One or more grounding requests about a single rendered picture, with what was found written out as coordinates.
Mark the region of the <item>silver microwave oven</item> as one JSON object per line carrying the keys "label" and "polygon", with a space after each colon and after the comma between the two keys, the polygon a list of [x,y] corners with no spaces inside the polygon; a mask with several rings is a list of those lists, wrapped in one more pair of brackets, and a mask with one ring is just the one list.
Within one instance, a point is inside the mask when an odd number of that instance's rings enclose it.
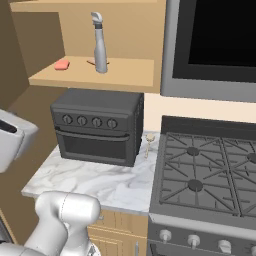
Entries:
{"label": "silver microwave oven", "polygon": [[166,0],[161,94],[256,102],[256,0]]}

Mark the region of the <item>toaster oven door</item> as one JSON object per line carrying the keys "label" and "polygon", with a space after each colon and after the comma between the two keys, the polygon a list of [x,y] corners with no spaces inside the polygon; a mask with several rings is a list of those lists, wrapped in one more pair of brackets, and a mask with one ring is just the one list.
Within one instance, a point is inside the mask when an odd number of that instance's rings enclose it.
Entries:
{"label": "toaster oven door", "polygon": [[126,159],[127,141],[102,141],[93,139],[80,139],[58,135],[59,145],[67,157],[74,159],[108,160]]}

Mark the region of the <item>dark grey toaster oven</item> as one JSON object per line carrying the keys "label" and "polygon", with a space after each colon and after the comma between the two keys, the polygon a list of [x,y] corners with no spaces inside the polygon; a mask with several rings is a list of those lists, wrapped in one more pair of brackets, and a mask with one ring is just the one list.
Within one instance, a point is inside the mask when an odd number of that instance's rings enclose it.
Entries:
{"label": "dark grey toaster oven", "polygon": [[[55,130],[103,136],[130,136],[126,144],[126,159],[123,161],[74,159],[67,157],[59,145],[63,158],[128,167],[134,165],[142,142],[144,122],[144,95],[142,93],[70,88],[51,104],[50,110]],[[65,124],[64,115],[70,115],[73,122]],[[80,126],[77,123],[79,116],[87,119],[86,125]],[[102,120],[100,127],[93,126],[92,119],[95,117]],[[107,126],[107,121],[111,118],[118,123],[115,129]]]}

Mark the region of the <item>open wooden wall cabinet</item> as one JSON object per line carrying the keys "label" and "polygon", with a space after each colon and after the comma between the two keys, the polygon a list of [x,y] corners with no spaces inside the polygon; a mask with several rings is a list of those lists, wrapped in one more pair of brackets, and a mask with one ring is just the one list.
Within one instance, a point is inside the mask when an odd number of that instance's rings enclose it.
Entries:
{"label": "open wooden wall cabinet", "polygon": [[[134,92],[160,91],[165,0],[26,0],[9,4],[29,83]],[[108,72],[90,63],[92,12],[103,17]],[[59,60],[67,70],[55,70]]]}

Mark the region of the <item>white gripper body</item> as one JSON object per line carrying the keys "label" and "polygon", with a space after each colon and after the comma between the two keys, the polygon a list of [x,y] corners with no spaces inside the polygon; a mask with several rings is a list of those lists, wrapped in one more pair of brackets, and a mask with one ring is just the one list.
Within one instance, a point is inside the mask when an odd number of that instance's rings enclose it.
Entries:
{"label": "white gripper body", "polygon": [[18,129],[16,133],[0,131],[0,173],[4,173],[28,149],[37,132],[37,127]]}

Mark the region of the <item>pink bar soap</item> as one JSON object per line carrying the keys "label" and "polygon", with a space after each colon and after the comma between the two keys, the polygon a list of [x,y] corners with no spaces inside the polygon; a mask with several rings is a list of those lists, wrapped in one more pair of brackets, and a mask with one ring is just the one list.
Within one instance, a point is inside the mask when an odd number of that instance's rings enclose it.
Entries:
{"label": "pink bar soap", "polygon": [[55,63],[54,69],[55,70],[67,70],[70,65],[68,60],[62,59]]}

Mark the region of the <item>grey spray bottle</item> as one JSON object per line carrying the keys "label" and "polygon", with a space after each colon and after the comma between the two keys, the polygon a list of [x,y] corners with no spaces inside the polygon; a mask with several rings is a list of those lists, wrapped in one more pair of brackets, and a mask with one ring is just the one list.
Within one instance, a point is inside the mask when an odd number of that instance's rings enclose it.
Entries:
{"label": "grey spray bottle", "polygon": [[95,68],[98,73],[106,73],[107,68],[107,54],[103,34],[103,18],[99,12],[92,12],[92,22],[95,28],[96,46],[94,49]]}

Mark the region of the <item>pale wooden spoon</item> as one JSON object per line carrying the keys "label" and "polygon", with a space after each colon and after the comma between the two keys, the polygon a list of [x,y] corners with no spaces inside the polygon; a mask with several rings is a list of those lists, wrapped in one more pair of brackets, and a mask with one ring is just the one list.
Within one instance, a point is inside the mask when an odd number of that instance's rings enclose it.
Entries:
{"label": "pale wooden spoon", "polygon": [[150,143],[155,140],[155,136],[152,133],[149,133],[146,135],[146,141],[148,143],[146,147],[146,152],[145,152],[145,157],[148,157],[149,154],[149,149],[150,149]]}

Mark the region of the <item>wooden drawer front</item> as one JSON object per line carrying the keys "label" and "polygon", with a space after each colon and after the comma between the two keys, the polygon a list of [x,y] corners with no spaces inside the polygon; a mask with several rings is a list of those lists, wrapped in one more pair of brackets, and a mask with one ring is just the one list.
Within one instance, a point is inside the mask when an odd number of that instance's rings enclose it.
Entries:
{"label": "wooden drawer front", "polygon": [[102,210],[99,219],[90,226],[90,229],[146,237],[148,217],[119,211]]}

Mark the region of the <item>grey gas stove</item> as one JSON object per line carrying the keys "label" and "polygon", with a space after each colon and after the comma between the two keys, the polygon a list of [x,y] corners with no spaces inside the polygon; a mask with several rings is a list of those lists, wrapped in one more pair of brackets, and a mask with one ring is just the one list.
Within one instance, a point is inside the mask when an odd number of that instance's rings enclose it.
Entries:
{"label": "grey gas stove", "polygon": [[[168,230],[164,243],[159,235]],[[200,237],[192,248],[188,236]],[[223,253],[220,240],[231,243]],[[252,256],[256,246],[256,124],[164,116],[147,256]]]}

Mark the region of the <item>wooden base cabinet door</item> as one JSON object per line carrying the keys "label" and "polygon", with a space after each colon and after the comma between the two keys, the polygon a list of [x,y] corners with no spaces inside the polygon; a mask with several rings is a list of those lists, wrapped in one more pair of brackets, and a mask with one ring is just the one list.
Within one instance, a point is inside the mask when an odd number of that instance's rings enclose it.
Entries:
{"label": "wooden base cabinet door", "polygon": [[135,243],[139,243],[138,256],[146,256],[147,239],[134,236],[105,238],[92,236],[92,242],[98,247],[102,256],[135,256]]}

